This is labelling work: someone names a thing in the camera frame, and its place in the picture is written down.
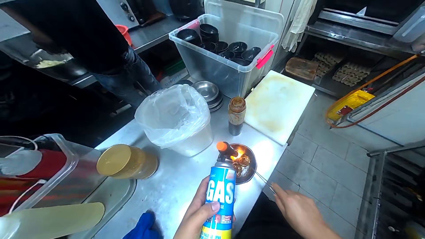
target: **gray floor tile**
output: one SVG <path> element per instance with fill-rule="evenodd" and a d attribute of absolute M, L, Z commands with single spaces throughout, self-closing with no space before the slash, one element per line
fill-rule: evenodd
<path fill-rule="evenodd" d="M 307 163 L 312 162 L 316 149 L 317 144 L 302 136 L 301 134 L 295 134 L 294 140 L 292 141 L 291 145 L 288 146 L 289 151 Z"/>
<path fill-rule="evenodd" d="M 337 182 L 295 154 L 285 150 L 276 170 L 300 185 L 325 205 L 330 205 Z"/>
<path fill-rule="evenodd" d="M 296 185 L 293 181 L 287 178 L 285 175 L 280 173 L 277 170 L 273 170 L 273 173 L 270 175 L 268 182 L 271 184 L 275 182 L 281 187 L 283 190 L 292 190 L 298 192 L 300 186 Z M 270 200 L 274 201 L 275 197 L 273 196 L 273 191 L 266 185 L 263 188 L 263 192 L 270 198 Z"/>
<path fill-rule="evenodd" d="M 326 207 L 323 203 L 318 202 L 317 208 L 323 216 L 325 222 L 329 227 L 334 230 L 339 236 L 344 239 L 353 239 L 356 233 L 356 228 L 349 222 L 344 220 L 338 214 L 333 212 L 330 208 Z"/>
<path fill-rule="evenodd" d="M 370 158 L 366 155 L 367 152 L 367 150 L 356 145 L 355 143 L 350 143 L 346 161 L 367 173 L 370 161 Z"/>
<path fill-rule="evenodd" d="M 299 190 L 298 190 L 298 192 L 300 193 L 300 194 L 302 194 L 302 195 L 305 195 L 305 196 L 307 196 L 307 197 L 309 197 L 309 198 L 311 198 L 311 199 L 313 199 L 314 200 L 314 202 L 316 203 L 316 205 L 317 205 L 317 203 L 319 202 L 319 200 L 317 200 L 315 197 L 313 197 L 311 194 L 309 194 L 306 190 L 304 190 L 303 188 L 300 188 Z"/>
<path fill-rule="evenodd" d="M 358 196 L 363 195 L 366 173 L 347 161 L 319 146 L 314 154 L 312 165 L 338 183 L 346 186 Z"/>
<path fill-rule="evenodd" d="M 353 226 L 357 226 L 361 204 L 361 197 L 338 184 L 330 208 Z"/>
<path fill-rule="evenodd" d="M 325 111 L 334 101 L 326 95 L 318 94 L 317 99 L 306 107 L 305 118 L 297 133 L 344 159 L 350 142 L 331 132 L 324 117 Z"/>

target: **white towel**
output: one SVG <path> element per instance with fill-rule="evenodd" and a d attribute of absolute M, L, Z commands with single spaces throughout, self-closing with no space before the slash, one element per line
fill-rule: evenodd
<path fill-rule="evenodd" d="M 306 29 L 309 18 L 313 14 L 316 2 L 317 0 L 301 0 L 291 27 L 282 41 L 282 47 L 285 51 L 295 52 L 297 49 L 297 42 L 300 42 L 303 37 L 303 32 Z"/>

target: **sauce bottle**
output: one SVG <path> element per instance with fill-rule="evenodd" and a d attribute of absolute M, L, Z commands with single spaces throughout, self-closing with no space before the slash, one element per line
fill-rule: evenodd
<path fill-rule="evenodd" d="M 239 135 L 242 132 L 244 125 L 245 113 L 247 109 L 245 100 L 236 96 L 229 103 L 229 133 L 233 136 Z"/>

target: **hand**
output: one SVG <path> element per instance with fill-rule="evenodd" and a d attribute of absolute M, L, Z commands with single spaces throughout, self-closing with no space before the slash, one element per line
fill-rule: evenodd
<path fill-rule="evenodd" d="M 340 239 L 323 220 L 315 202 L 298 192 L 283 190 L 272 183 L 276 204 L 291 227 L 305 239 Z"/>
<path fill-rule="evenodd" d="M 207 176 L 201 181 L 174 235 L 174 239 L 199 239 L 204 222 L 216 214 L 220 209 L 219 202 L 205 204 L 209 179 L 210 177 Z"/>

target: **orange container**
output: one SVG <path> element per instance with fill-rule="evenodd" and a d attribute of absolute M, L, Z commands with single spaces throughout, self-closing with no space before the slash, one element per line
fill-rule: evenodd
<path fill-rule="evenodd" d="M 118 28 L 119 32 L 124 36 L 125 40 L 127 41 L 128 45 L 131 46 L 131 37 L 128 33 L 128 27 L 124 25 L 115 25 L 116 28 Z"/>

